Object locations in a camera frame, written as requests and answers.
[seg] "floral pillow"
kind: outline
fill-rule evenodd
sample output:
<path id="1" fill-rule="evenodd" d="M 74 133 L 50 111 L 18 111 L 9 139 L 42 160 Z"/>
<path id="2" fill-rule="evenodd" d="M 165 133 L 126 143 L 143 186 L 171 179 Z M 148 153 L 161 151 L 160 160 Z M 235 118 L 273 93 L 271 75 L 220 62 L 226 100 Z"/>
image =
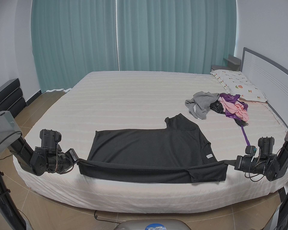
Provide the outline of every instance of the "floral pillow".
<path id="1" fill-rule="evenodd" d="M 247 101 L 267 101 L 264 94 L 241 71 L 214 70 L 211 74 L 232 95 L 240 94 L 240 97 Z"/>

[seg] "bed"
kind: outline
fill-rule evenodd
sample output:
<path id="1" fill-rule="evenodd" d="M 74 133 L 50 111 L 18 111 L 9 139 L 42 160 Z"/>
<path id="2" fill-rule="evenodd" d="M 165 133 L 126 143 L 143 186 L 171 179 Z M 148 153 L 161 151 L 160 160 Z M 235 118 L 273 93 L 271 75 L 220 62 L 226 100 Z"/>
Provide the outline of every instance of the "bed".
<path id="1" fill-rule="evenodd" d="M 273 136 L 277 151 L 284 142 L 288 114 L 277 98 L 288 99 L 285 87 L 288 71 L 280 70 L 270 61 L 248 49 L 243 51 L 243 73 L 266 94 L 273 107 L 247 102 L 249 125 L 245 132 L 253 145 L 262 136 Z M 268 87 L 273 85 L 277 90 L 272 95 L 265 81 Z M 233 119 L 214 111 L 207 114 L 206 120 L 197 120 L 189 114 L 184 101 L 198 91 L 222 93 L 225 89 L 208 74 L 91 72 L 48 109 L 26 140 L 31 146 L 40 146 L 41 129 L 57 130 L 62 134 L 60 146 L 64 151 L 74 148 L 80 158 L 87 159 L 95 130 L 163 129 L 166 117 L 182 113 L 199 125 L 218 161 L 244 155 L 246 142 Z M 81 175 L 78 166 L 65 175 L 44 173 L 38 177 L 23 171 L 15 157 L 14 165 L 27 186 L 41 195 L 77 207 L 111 212 L 203 212 L 267 195 L 288 181 L 286 173 L 272 182 L 262 179 L 254 183 L 232 166 L 228 166 L 226 180 L 222 182 L 157 184 L 90 178 Z"/>

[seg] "wall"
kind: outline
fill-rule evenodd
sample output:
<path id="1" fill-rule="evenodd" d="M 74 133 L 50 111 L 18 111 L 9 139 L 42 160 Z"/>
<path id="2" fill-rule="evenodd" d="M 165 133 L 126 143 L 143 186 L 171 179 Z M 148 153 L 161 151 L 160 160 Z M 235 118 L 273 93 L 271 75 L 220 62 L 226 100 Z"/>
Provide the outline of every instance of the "wall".
<path id="1" fill-rule="evenodd" d="M 0 85 L 19 78 L 27 101 L 40 90 L 31 42 L 32 0 L 0 0 Z"/>
<path id="2" fill-rule="evenodd" d="M 254 50 L 288 69 L 288 1 L 237 0 L 234 55 L 243 47 Z"/>

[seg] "black furniture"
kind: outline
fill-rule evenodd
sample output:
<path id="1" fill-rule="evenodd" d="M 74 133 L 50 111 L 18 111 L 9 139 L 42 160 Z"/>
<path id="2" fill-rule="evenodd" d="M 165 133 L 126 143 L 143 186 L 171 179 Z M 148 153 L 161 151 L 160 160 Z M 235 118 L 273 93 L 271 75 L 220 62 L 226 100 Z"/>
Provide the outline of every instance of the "black furniture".
<path id="1" fill-rule="evenodd" d="M 10 111 L 16 117 L 25 106 L 18 78 L 9 80 L 0 87 L 0 111 Z"/>
<path id="2" fill-rule="evenodd" d="M 231 70 L 231 71 L 238 71 L 240 70 L 241 60 L 232 56 L 231 54 L 228 55 L 228 58 L 224 58 L 227 62 L 227 66 L 217 66 L 212 65 L 211 71 L 213 70 Z"/>

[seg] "blue round sticker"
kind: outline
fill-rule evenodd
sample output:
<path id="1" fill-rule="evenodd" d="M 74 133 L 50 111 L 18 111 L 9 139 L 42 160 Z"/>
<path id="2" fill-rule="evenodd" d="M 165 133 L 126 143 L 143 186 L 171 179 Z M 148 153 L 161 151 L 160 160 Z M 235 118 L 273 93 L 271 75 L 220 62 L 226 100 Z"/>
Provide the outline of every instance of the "blue round sticker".
<path id="1" fill-rule="evenodd" d="M 150 224 L 145 230 L 166 230 L 165 226 L 162 224 Z"/>

